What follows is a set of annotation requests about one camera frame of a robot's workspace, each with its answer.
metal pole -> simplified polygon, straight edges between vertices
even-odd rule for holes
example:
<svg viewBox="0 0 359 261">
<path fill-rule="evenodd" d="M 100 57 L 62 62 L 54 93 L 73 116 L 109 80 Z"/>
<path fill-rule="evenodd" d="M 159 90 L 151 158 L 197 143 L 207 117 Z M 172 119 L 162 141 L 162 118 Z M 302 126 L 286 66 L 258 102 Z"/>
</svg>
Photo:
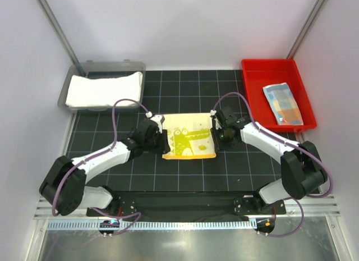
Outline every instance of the metal pole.
<svg viewBox="0 0 359 261">
<path fill-rule="evenodd" d="M 307 36 L 309 30 L 313 26 L 315 20 L 318 18 L 319 12 L 323 9 L 324 4 L 327 0 L 317 0 L 309 13 L 307 20 L 305 21 L 296 41 L 294 42 L 291 50 L 288 53 L 287 59 L 294 59 L 299 47 L 303 43 L 305 37 Z"/>
<path fill-rule="evenodd" d="M 70 43 L 68 42 L 64 32 L 62 31 L 61 26 L 58 23 L 54 13 L 52 12 L 48 2 L 46 0 L 37 0 L 37 1 L 40 4 L 40 7 L 42 8 L 42 10 L 44 11 L 47 19 L 49 20 L 49 22 L 52 26 L 52 29 L 58 36 L 61 44 L 63 45 L 67 55 L 69 56 L 69 58 L 71 59 L 73 64 L 76 66 L 77 71 L 79 72 L 79 75 L 85 76 L 85 71 L 84 71 L 84 69 L 82 69 L 82 66 L 80 65 L 79 60 L 77 59 Z"/>
</svg>

blue and orange checkered cloth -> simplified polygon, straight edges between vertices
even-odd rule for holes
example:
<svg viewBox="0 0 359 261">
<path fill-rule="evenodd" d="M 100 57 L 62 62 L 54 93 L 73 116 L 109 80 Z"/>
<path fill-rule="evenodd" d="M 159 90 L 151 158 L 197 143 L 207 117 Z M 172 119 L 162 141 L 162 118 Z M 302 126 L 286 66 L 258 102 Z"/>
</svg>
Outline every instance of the blue and orange checkered cloth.
<svg viewBox="0 0 359 261">
<path fill-rule="evenodd" d="M 263 87 L 279 125 L 303 125 L 301 112 L 287 83 Z"/>
</svg>

folded towel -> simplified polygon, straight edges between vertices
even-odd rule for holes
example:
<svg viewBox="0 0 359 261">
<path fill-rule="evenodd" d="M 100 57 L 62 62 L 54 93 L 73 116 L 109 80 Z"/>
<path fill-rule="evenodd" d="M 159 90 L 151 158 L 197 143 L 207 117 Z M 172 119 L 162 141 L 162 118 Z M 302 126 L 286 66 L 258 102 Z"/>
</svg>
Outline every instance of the folded towel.
<svg viewBox="0 0 359 261">
<path fill-rule="evenodd" d="M 164 115 L 163 128 L 168 131 L 171 151 L 164 159 L 203 159 L 216 156 L 210 129 L 210 113 Z"/>
<path fill-rule="evenodd" d="M 121 98 L 140 100 L 142 73 L 111 79 L 87 79 L 72 76 L 68 88 L 66 105 L 70 108 L 79 107 L 112 107 Z M 117 107 L 134 106 L 135 103 L 122 101 Z"/>
<path fill-rule="evenodd" d="M 301 112 L 287 83 L 263 87 L 279 125 L 303 125 Z"/>
</svg>

yellow towel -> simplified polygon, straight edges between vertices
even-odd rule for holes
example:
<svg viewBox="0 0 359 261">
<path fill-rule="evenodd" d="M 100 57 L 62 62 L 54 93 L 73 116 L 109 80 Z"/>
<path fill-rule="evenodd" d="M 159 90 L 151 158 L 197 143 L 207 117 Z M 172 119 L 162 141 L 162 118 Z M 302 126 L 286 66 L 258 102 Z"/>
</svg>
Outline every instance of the yellow towel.
<svg viewBox="0 0 359 261">
<path fill-rule="evenodd" d="M 164 159 L 214 158 L 214 144 L 210 129 L 210 113 L 180 113 L 164 115 L 163 128 L 168 131 L 171 151 Z"/>
</svg>

orange stripe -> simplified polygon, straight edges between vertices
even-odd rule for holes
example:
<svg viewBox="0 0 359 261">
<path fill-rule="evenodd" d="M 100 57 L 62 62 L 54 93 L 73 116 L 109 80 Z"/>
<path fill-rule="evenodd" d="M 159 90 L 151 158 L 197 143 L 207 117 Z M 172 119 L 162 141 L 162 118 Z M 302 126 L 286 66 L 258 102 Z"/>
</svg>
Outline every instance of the orange stripe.
<svg viewBox="0 0 359 261">
<path fill-rule="evenodd" d="M 164 159 L 177 159 L 177 160 L 191 160 L 191 159 L 204 159 L 204 158 L 214 158 L 216 157 L 215 153 L 203 154 L 203 155 L 163 155 Z"/>
</svg>

